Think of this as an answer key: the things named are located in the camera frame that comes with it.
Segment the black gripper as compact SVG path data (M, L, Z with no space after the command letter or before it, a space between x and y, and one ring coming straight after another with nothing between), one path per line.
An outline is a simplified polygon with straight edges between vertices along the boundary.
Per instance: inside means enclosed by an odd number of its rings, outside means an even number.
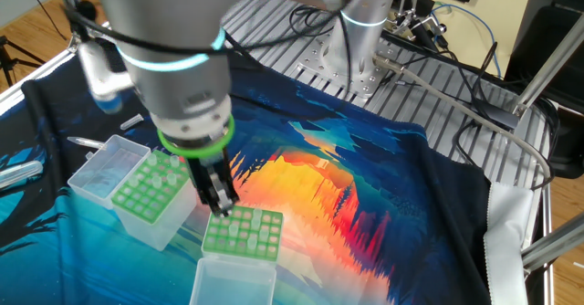
M238 195L233 190L227 150L185 161L201 204L208 206L214 216L231 215Z

